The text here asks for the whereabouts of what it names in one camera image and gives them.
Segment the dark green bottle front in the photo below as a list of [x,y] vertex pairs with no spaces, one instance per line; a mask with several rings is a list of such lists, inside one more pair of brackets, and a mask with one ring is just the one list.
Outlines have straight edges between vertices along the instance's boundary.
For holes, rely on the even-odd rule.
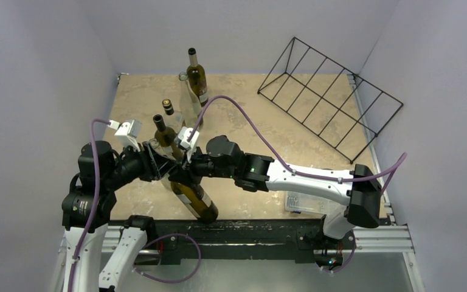
[[171,182],[171,189],[198,221],[211,224],[218,218],[218,208],[200,184]]

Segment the dark green bottle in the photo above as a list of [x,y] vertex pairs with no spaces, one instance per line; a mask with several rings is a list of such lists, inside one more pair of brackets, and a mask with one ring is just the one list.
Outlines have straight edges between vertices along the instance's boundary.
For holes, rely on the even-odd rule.
[[171,189],[198,221],[211,224],[218,218],[218,208],[200,184],[171,182]]
[[177,134],[174,129],[165,124],[164,119],[160,114],[153,116],[153,122],[156,126],[154,138],[158,141],[164,153],[167,156],[180,161],[184,154],[175,142]]

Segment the clear glass bottle short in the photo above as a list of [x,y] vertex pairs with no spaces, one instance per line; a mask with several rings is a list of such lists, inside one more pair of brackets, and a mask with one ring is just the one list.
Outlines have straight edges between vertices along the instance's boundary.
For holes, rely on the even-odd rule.
[[[164,148],[160,145],[159,141],[155,138],[152,138],[148,141],[149,145],[152,146],[152,148],[155,150],[155,152],[161,156],[163,156],[164,158],[167,158],[171,161],[174,161],[174,158],[170,155],[168,155]],[[167,172],[161,179],[160,179],[160,182],[161,184],[171,193],[174,193],[174,190],[173,190],[173,187],[171,185],[171,182],[169,180],[169,177],[170,177],[170,173],[172,170],[175,169],[175,165],[172,164],[169,172]]]

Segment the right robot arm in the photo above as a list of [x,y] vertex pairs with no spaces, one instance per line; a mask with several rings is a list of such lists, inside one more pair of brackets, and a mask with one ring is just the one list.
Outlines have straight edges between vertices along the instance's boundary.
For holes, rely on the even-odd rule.
[[284,164],[270,156],[245,153],[225,135],[209,140],[207,153],[183,137],[175,138],[175,143],[184,154],[178,172],[170,177],[172,181],[185,184],[186,179],[228,178],[248,192],[296,192],[338,203],[317,231],[318,242],[326,248],[354,227],[380,225],[382,187],[366,165],[357,164],[353,170],[326,170]]

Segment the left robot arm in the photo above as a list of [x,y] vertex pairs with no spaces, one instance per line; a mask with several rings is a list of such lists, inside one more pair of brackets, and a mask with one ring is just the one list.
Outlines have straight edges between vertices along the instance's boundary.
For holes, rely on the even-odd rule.
[[90,142],[81,149],[79,173],[61,205],[67,263],[63,291],[99,290],[102,246],[116,190],[135,179],[158,181],[176,165],[147,142],[140,151],[128,146],[122,153],[107,141]]

